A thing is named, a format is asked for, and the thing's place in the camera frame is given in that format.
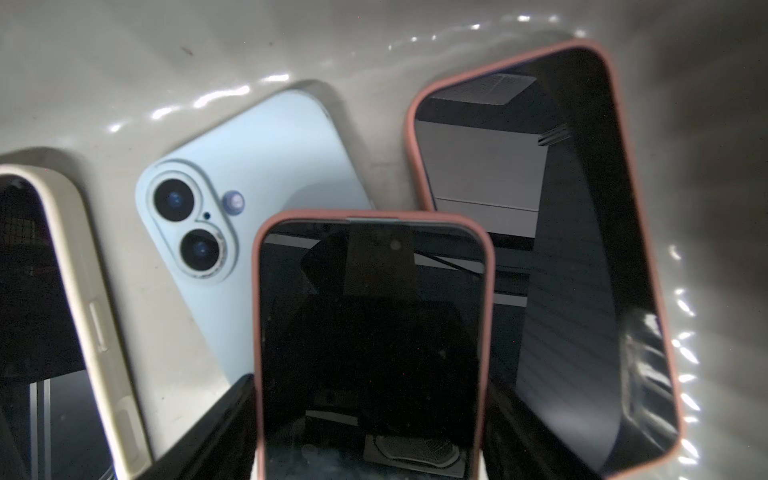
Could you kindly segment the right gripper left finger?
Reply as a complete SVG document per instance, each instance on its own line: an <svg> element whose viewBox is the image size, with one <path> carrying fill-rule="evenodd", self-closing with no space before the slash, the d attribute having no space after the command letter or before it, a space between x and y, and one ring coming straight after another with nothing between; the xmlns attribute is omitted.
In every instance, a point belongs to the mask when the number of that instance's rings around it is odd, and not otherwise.
<svg viewBox="0 0 768 480"><path fill-rule="evenodd" d="M142 479L249 479L256 457L254 376L247 374Z"/></svg>

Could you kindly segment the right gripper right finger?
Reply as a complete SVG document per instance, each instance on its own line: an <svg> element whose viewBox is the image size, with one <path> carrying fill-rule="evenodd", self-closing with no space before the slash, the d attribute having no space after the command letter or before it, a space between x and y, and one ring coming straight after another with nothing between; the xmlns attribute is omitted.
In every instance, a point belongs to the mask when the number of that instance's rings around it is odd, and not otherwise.
<svg viewBox="0 0 768 480"><path fill-rule="evenodd" d="M598 479L510 389L488 382L483 433L487 476L495 480Z"/></svg>

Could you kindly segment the black phone pink case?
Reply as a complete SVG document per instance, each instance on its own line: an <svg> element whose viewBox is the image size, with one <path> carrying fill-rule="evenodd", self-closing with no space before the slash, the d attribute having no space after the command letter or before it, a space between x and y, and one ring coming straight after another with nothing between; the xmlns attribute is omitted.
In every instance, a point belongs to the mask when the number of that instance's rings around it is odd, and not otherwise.
<svg viewBox="0 0 768 480"><path fill-rule="evenodd" d="M477 478L494 264L459 215L269 218L252 251L258 477Z"/></svg>
<svg viewBox="0 0 768 480"><path fill-rule="evenodd" d="M605 55L570 40L454 74L405 128L421 205L495 250L488 382L598 479L673 456L679 385Z"/></svg>

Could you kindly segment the light blue phone back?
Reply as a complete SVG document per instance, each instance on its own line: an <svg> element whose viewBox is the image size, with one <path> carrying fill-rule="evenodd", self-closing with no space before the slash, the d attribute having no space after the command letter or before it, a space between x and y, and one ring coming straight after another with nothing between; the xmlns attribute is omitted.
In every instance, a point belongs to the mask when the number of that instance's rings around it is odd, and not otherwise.
<svg viewBox="0 0 768 480"><path fill-rule="evenodd" d="M229 381L254 367L251 252L261 225L286 210L372 208L330 114L295 89L154 162L135 200Z"/></svg>

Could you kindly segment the beige plastic storage tray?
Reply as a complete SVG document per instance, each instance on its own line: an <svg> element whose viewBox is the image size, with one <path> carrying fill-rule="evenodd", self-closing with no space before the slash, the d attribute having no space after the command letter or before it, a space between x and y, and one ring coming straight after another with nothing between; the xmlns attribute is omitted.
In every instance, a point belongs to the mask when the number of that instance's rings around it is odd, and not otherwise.
<svg viewBox="0 0 768 480"><path fill-rule="evenodd" d="M416 94L572 38L612 67L681 346L685 443L649 476L765 478L765 2L5 1L1 157L61 172L87 201L153 454L228 384L138 216L145 168L300 84L374 205L410 210Z"/></svg>

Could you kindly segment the black phone cream case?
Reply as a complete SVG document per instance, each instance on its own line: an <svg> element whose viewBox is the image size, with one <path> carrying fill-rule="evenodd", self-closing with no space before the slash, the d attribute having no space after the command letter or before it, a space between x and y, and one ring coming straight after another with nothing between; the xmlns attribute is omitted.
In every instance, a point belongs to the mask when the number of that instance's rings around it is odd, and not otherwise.
<svg viewBox="0 0 768 480"><path fill-rule="evenodd" d="M1 475L135 479L152 465L84 201L1 168Z"/></svg>

